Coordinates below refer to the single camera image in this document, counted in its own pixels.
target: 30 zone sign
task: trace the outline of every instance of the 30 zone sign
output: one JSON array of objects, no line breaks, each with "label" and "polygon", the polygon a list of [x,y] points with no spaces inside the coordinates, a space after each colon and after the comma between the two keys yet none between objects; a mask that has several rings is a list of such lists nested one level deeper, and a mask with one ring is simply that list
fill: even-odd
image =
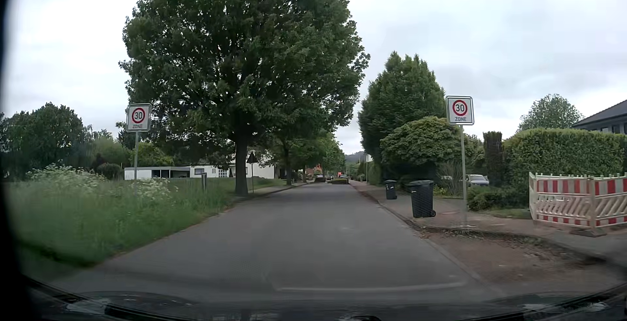
[{"label": "30 zone sign", "polygon": [[449,96],[446,97],[446,115],[451,125],[473,125],[474,112],[472,97]]},{"label": "30 zone sign", "polygon": [[147,132],[151,129],[151,106],[147,103],[129,104],[126,131]]}]

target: black trash bin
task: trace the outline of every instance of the black trash bin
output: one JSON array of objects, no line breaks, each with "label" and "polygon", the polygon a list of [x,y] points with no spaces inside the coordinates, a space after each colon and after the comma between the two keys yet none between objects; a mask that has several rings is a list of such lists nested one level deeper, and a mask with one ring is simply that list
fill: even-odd
[{"label": "black trash bin", "polygon": [[386,184],[386,199],[396,200],[396,181],[384,181]]},{"label": "black trash bin", "polygon": [[414,218],[435,217],[433,181],[410,182],[407,188],[411,192],[411,211]]}]

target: sky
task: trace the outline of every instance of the sky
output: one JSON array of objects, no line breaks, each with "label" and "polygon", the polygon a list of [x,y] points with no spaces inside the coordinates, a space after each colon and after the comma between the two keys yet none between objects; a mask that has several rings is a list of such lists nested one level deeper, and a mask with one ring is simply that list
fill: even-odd
[{"label": "sky", "polygon": [[[121,41],[137,0],[10,0],[0,108],[7,116],[64,104],[116,133],[128,76]],[[371,54],[361,98],[392,51],[418,54],[447,95],[474,99],[467,133],[516,131],[546,94],[585,117],[627,99],[627,0],[350,0]],[[336,136],[361,150],[355,118]]]}]

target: road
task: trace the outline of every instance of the road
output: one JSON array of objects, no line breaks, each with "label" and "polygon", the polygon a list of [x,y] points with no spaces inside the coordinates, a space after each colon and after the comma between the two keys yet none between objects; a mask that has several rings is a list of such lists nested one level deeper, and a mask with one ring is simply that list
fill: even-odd
[{"label": "road", "polygon": [[53,283],[194,301],[479,301],[497,295],[349,185],[312,184],[240,204]]}]

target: hill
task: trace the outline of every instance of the hill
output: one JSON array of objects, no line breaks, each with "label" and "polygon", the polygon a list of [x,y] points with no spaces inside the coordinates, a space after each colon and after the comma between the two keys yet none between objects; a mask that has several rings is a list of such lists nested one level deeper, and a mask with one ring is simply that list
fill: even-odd
[{"label": "hill", "polygon": [[355,152],[352,155],[347,155],[344,154],[344,159],[346,160],[346,162],[359,162],[359,158],[362,158],[362,160],[364,160],[364,151],[359,151],[359,152]]}]

